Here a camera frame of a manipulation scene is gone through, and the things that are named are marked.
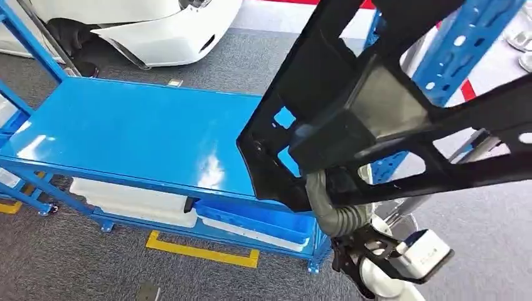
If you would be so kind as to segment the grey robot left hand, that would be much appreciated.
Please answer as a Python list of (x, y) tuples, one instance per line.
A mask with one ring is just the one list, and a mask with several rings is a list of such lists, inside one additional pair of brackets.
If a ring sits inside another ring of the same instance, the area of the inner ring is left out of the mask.
[(323, 113), (300, 125), (289, 143), (289, 154), (302, 174), (310, 174), (352, 160), (375, 144), (375, 136), (348, 110)]

